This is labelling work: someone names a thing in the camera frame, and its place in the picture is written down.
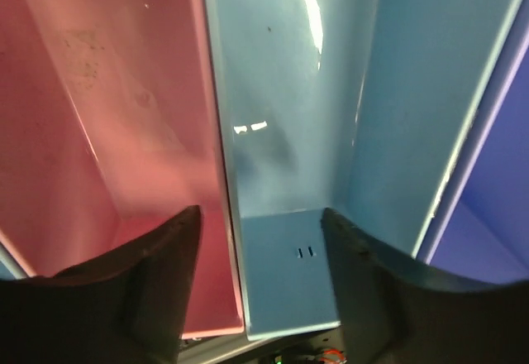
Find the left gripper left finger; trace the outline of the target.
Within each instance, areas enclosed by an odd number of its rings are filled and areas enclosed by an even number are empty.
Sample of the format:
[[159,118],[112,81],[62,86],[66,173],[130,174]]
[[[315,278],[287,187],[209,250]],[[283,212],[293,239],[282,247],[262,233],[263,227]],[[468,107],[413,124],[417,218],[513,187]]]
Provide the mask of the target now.
[[4,363],[175,363],[202,236],[190,206],[51,277],[1,283]]

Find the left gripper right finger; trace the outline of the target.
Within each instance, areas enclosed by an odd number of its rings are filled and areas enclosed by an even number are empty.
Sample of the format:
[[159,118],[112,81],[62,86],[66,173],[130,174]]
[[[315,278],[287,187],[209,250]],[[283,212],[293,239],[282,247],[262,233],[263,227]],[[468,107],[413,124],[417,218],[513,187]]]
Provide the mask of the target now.
[[327,262],[350,363],[526,363],[528,283],[437,269],[322,212]]

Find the four-compartment colourful organizer tray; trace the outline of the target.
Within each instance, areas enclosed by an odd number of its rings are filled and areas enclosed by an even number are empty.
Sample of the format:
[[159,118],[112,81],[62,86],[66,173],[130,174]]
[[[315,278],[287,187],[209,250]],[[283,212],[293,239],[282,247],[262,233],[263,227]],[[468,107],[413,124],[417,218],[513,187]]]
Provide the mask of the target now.
[[522,0],[1,0],[1,276],[197,204],[185,338],[338,324],[325,207],[416,255]]

